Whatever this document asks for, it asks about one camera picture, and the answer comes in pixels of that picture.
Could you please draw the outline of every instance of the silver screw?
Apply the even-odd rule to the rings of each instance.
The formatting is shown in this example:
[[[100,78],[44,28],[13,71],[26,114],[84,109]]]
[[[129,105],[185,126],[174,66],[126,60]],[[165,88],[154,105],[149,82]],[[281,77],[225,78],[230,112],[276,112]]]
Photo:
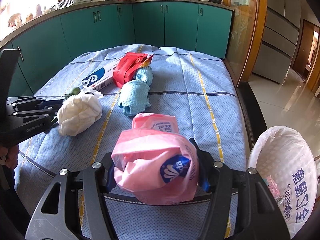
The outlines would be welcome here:
[[[257,170],[255,168],[249,168],[248,171],[249,171],[250,174],[256,174],[257,173]]]
[[[100,167],[101,167],[101,163],[98,163],[98,162],[92,163],[92,168],[98,169],[98,168],[100,168]]]
[[[68,173],[67,169],[62,169],[61,171],[59,171],[60,175],[66,175]]]
[[[216,161],[216,162],[213,163],[213,166],[215,166],[216,168],[222,168],[223,163],[219,162],[219,161]]]

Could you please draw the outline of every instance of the human hand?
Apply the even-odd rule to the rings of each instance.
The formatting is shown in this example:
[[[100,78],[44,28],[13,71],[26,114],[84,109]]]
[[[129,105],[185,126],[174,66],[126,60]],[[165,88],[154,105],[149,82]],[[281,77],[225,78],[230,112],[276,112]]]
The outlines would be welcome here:
[[[0,158],[7,156],[5,160],[5,165],[8,168],[15,169],[18,166],[18,153],[19,145],[15,145],[11,148],[5,148],[0,146]]]

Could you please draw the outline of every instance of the rolled blue towel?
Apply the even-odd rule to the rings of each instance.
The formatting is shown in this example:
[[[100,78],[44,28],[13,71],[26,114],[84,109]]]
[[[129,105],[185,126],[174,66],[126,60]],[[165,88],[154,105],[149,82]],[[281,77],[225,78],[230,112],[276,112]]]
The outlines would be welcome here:
[[[134,79],[141,80],[145,82],[148,86],[150,86],[152,84],[152,79],[153,79],[152,68],[151,67],[138,68],[134,76]]]
[[[148,98],[150,87],[141,80],[131,80],[124,84],[119,98],[119,107],[124,115],[136,115],[151,106]]]

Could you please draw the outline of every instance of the tiled floor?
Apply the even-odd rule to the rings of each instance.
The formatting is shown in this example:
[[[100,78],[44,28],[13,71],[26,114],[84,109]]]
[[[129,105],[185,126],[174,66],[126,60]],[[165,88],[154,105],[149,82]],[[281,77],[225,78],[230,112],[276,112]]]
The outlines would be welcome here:
[[[285,125],[297,130],[313,156],[320,155],[320,99],[290,69],[281,86],[255,74],[249,84],[260,105],[267,127]]]

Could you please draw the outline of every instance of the white trash can liner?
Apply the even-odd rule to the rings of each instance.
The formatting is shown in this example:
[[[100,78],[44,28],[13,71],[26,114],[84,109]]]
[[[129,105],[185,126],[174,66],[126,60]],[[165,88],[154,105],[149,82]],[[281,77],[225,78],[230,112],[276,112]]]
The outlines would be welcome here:
[[[309,218],[316,199],[316,164],[308,144],[294,129],[271,127],[251,150],[249,167],[277,183],[285,197],[279,208],[292,238]]]

